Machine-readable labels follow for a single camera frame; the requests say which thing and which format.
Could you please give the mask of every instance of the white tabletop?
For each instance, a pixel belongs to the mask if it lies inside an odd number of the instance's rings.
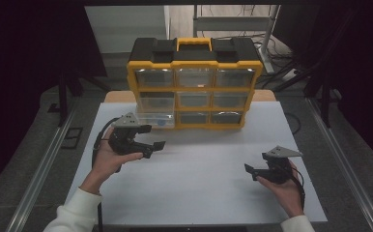
[[[91,168],[97,134],[134,103],[102,103],[67,200]],[[252,181],[247,163],[267,168],[262,153],[276,145],[298,151],[278,101],[256,101],[241,130],[153,130],[138,142],[166,141],[150,159],[123,165],[101,187],[104,224],[133,226],[250,225],[287,218],[274,196]],[[304,211],[327,221],[301,158],[290,158],[304,177]]]

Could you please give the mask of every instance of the transparent drawer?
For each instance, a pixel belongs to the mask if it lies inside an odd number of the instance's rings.
[[[253,69],[217,70],[215,86],[249,87],[254,74],[255,70]]]
[[[178,69],[177,83],[183,87],[212,87],[214,69]]]
[[[214,92],[214,107],[244,107],[247,92]]]
[[[140,111],[147,113],[170,112],[174,111],[174,99],[172,92],[140,93],[137,107]]]
[[[239,124],[241,122],[242,112],[212,112],[211,123],[213,124]]]
[[[179,112],[181,124],[207,124],[208,112]]]
[[[141,125],[151,125],[153,128],[174,128],[174,112],[136,114]]]
[[[209,92],[178,92],[178,105],[182,107],[209,107]]]
[[[174,86],[172,70],[135,70],[139,87],[167,87]]]

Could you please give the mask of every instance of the human hand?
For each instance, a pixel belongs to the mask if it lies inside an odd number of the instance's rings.
[[[108,138],[113,132],[109,128],[100,142],[99,151],[93,169],[87,175],[80,188],[84,191],[100,194],[100,186],[124,163],[142,158],[142,153],[132,153],[118,156],[108,144]]]
[[[298,179],[297,167],[291,161],[290,164],[293,168],[293,176]],[[257,176],[256,179],[261,185],[273,192],[277,201],[285,210],[289,218],[304,215],[301,207],[301,194],[299,193],[297,185],[292,180],[288,180],[285,183],[278,185],[260,176]]]

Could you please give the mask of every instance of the white wall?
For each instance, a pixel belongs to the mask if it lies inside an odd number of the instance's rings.
[[[167,6],[85,7],[101,53],[130,52],[136,38],[169,38]]]

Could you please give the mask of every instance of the storage organizer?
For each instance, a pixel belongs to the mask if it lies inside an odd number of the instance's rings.
[[[238,129],[263,65],[249,38],[139,38],[127,69],[140,123]]]

